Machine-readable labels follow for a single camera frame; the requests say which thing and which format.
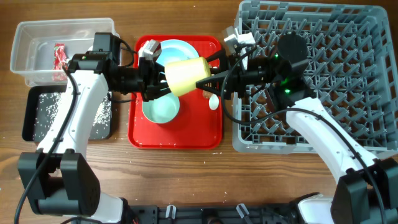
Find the wooden tabletop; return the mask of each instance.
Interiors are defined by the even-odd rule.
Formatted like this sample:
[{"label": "wooden tabletop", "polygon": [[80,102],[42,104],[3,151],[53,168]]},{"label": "wooden tabletop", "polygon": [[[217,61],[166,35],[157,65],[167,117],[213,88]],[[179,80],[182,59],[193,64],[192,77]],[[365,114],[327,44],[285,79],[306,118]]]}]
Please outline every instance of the wooden tabletop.
[{"label": "wooden tabletop", "polygon": [[[17,2],[19,4],[15,1],[0,4],[0,223],[12,222],[23,191],[17,171],[19,155],[36,149],[34,143],[21,138],[29,87],[21,76],[9,70],[18,23],[110,17],[116,32],[131,45],[145,34],[213,35],[221,42],[221,31],[233,25],[239,5],[239,0]],[[398,4],[395,1],[322,2],[383,6],[397,46]],[[231,145],[232,124],[227,118],[224,118],[223,140],[211,151],[136,149],[126,136],[128,109],[128,103],[114,107],[113,135],[109,140],[90,142],[87,160],[101,182],[102,191],[124,197],[130,205],[201,206],[241,202],[260,205],[288,202],[311,192],[334,194],[335,181],[316,154],[278,156],[235,151]],[[21,215],[21,223],[60,223],[62,220],[64,218],[34,215],[28,203]]]}]

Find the dish rack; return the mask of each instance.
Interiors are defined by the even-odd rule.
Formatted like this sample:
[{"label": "dish rack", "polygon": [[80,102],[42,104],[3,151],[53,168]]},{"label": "dish rack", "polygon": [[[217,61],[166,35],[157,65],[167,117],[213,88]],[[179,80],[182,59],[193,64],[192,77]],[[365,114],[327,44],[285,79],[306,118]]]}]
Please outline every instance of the dish rack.
[{"label": "dish rack", "polygon": [[[398,74],[387,12],[379,6],[243,1],[234,26],[258,43],[253,57],[267,57],[280,36],[296,32],[307,40],[307,84],[329,114],[367,150],[380,158],[398,154]],[[263,91],[247,86],[233,100],[237,119],[269,114]],[[276,117],[253,125],[233,124],[240,152],[316,153]]]}]

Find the clear plastic container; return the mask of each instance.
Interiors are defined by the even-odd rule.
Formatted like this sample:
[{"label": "clear plastic container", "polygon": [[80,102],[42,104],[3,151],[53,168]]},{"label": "clear plastic container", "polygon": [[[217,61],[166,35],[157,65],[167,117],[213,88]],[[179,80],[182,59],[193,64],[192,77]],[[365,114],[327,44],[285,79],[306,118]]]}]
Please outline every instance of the clear plastic container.
[{"label": "clear plastic container", "polygon": [[110,18],[21,22],[12,44],[10,70],[25,77],[27,86],[65,83],[53,80],[63,73],[53,70],[54,45],[65,44],[65,53],[72,58],[93,45],[96,32],[119,36]]}]

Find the black tray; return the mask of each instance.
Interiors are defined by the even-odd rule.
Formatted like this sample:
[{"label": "black tray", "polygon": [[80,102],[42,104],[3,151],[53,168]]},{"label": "black tray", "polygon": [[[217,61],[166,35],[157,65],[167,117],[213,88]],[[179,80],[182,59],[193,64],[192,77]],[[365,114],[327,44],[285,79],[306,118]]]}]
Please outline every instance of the black tray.
[{"label": "black tray", "polygon": [[[25,141],[40,142],[50,129],[57,114],[57,101],[65,92],[66,85],[35,86],[29,90],[27,97],[22,138]],[[112,102],[105,97],[101,107],[101,116],[96,121],[90,133],[90,140],[107,139],[111,135]]]}]

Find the transparent bin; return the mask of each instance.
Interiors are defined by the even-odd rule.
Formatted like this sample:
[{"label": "transparent bin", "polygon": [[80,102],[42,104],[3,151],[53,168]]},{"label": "transparent bin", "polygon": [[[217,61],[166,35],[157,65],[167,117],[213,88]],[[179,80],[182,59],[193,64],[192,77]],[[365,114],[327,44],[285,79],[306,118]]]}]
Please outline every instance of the transparent bin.
[{"label": "transparent bin", "polygon": [[[387,12],[380,6],[243,1],[235,18],[242,34],[258,42],[253,57],[267,57],[281,35],[307,41],[307,84],[327,112],[365,149],[380,158],[398,154],[398,72]],[[257,90],[247,86],[247,95]],[[271,111],[263,91],[234,98],[237,119]],[[233,147],[241,152],[316,153],[283,121],[233,124]]]},{"label": "transparent bin", "polygon": [[65,83],[53,80],[54,75],[63,73],[52,70],[54,45],[65,44],[65,53],[72,58],[93,45],[96,32],[119,36],[110,18],[21,22],[12,44],[10,70],[25,77],[27,86]]}]

